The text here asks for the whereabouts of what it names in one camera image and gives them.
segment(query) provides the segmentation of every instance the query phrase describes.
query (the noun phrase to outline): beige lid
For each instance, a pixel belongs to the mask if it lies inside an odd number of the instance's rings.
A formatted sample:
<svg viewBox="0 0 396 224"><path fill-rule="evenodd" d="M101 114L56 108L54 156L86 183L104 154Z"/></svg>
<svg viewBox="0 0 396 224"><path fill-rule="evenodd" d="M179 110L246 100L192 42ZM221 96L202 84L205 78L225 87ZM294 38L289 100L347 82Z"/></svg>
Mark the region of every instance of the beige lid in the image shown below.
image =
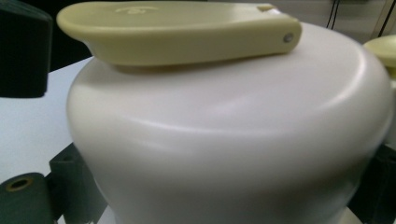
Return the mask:
<svg viewBox="0 0 396 224"><path fill-rule="evenodd" d="M269 4L88 2L64 8L61 29L107 63L202 63L291 51L300 23Z"/></svg>
<svg viewBox="0 0 396 224"><path fill-rule="evenodd" d="M396 67L396 35L387 35L364 44L386 66Z"/></svg>

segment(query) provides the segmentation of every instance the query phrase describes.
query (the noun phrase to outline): white table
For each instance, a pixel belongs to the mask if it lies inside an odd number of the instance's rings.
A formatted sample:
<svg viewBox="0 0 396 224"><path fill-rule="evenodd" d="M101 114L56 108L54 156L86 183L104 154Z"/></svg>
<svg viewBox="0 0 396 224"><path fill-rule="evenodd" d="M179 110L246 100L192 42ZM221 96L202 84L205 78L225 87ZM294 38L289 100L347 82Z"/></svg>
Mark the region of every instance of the white table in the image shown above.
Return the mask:
<svg viewBox="0 0 396 224"><path fill-rule="evenodd" d="M49 161L72 143L67 130L66 97L73 79L88 60L50 73L43 98L0 98L0 182L31 172L47 175ZM114 216L107 208L99 224L112 223ZM361 223L346 210L340 224Z"/></svg>

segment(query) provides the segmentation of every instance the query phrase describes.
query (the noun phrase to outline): metal screw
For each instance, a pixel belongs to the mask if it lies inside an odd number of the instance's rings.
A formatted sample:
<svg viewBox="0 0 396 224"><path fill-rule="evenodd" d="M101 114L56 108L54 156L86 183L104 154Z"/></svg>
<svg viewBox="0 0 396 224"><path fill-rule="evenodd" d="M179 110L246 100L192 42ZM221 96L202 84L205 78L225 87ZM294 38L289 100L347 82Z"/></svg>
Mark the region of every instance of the metal screw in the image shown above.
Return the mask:
<svg viewBox="0 0 396 224"><path fill-rule="evenodd" d="M289 43L289 42L291 42L291 40L293 40L293 38L294 38L294 35L293 35L292 33L288 33L288 34L286 34L286 35L283 37L283 41L284 41L285 43Z"/></svg>

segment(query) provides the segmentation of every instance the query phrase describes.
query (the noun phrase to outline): white ceramic vase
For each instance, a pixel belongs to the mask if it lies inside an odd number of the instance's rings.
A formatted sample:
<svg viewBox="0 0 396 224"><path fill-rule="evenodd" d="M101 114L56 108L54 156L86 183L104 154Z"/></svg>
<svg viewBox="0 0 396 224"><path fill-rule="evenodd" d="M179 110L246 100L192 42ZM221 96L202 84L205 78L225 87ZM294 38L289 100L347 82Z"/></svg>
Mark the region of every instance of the white ceramic vase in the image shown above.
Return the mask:
<svg viewBox="0 0 396 224"><path fill-rule="evenodd" d="M358 43L303 29L289 54L82 69L70 131L122 222L338 222L389 127L392 90Z"/></svg>

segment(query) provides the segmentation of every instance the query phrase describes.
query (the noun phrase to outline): white wall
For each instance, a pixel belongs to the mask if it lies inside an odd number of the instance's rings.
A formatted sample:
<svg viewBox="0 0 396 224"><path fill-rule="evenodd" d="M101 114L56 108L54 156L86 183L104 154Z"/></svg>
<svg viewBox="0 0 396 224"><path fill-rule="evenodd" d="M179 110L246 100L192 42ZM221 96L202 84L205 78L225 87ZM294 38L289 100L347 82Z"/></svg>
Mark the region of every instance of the white wall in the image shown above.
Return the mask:
<svg viewBox="0 0 396 224"><path fill-rule="evenodd" d="M326 26L332 0L209 0L212 2L271 3L301 21ZM386 0L341 0L334 30L364 43L370 39Z"/></svg>

